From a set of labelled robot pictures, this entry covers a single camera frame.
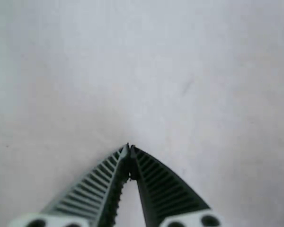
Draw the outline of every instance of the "white surface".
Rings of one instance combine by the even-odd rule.
[[[230,226],[284,227],[284,0],[0,0],[0,226],[128,141]]]

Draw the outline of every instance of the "white backdrop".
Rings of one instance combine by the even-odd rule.
[[[0,227],[126,142],[284,227],[284,0],[0,0]],[[145,226],[133,183],[117,226]]]

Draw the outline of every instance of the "screw hole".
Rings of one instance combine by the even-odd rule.
[[[27,227],[45,227],[46,222],[42,219],[36,219],[31,221]]]
[[[185,227],[185,225],[183,225],[182,223],[178,221],[174,221],[174,222],[169,223],[168,227]]]
[[[75,224],[75,223],[71,223],[71,224],[67,225],[66,227],[81,227],[81,225]]]
[[[219,220],[212,215],[203,216],[201,222],[205,227],[215,227],[220,225]]]

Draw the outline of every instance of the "ribbed gripper pad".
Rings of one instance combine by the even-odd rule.
[[[156,227],[169,216],[209,208],[179,176],[146,152],[131,147],[147,227]]]
[[[42,212],[86,218],[90,226],[113,226],[121,190],[128,179],[128,155],[126,144],[84,174]]]

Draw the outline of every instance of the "gray plastic part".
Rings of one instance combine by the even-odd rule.
[[[128,180],[128,155],[129,147],[126,144],[84,174],[46,206],[42,213],[82,217],[88,220],[89,226],[113,226],[121,190]]]

